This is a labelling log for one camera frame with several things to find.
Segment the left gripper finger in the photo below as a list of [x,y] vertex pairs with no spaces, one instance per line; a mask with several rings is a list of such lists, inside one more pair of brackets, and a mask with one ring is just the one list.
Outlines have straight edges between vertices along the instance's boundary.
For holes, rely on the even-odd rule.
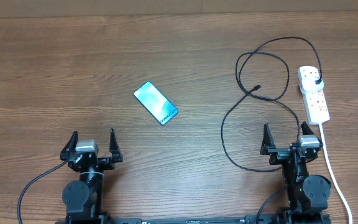
[[67,160],[71,153],[75,151],[76,144],[78,142],[78,132],[74,131],[71,135],[70,140],[67,142],[65,147],[60,152],[60,160],[65,161]]
[[123,156],[117,143],[113,128],[110,129],[109,152],[111,153],[112,161],[114,163],[123,161]]

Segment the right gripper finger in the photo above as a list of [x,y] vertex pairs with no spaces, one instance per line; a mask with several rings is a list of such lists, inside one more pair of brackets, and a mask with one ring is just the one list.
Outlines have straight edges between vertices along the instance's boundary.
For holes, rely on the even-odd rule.
[[275,152],[276,145],[273,140],[272,133],[270,132],[269,125],[264,124],[264,135],[260,147],[260,155],[270,155]]
[[301,130],[302,130],[302,135],[306,136],[306,135],[314,135],[314,132],[311,130],[311,128],[308,126],[308,123],[306,121],[302,122],[301,124]]

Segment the Galaxy S24+ smartphone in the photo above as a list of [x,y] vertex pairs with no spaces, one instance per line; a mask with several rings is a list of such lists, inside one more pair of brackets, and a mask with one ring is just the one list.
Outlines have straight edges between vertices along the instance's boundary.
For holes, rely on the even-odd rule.
[[177,107],[150,81],[139,87],[134,96],[162,126],[178,114]]

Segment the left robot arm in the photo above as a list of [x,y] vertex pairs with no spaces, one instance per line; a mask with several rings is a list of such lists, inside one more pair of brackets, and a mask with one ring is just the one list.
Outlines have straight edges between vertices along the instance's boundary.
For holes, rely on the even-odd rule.
[[98,156],[95,140],[80,141],[74,131],[60,153],[60,159],[80,174],[79,179],[66,185],[62,200],[66,206],[65,223],[112,223],[103,209],[104,171],[115,169],[123,161],[113,129],[110,129],[109,157]]

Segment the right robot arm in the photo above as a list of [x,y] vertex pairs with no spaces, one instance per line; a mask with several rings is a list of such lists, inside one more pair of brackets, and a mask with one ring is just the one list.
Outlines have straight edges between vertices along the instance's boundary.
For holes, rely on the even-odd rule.
[[312,132],[306,122],[301,124],[302,134],[288,148],[277,148],[268,124],[264,125],[261,155],[269,155],[269,164],[280,165],[285,180],[284,191],[288,195],[288,207],[278,213],[260,218],[263,223],[330,223],[328,208],[331,182],[322,175],[310,175],[307,163],[318,158],[322,141]]

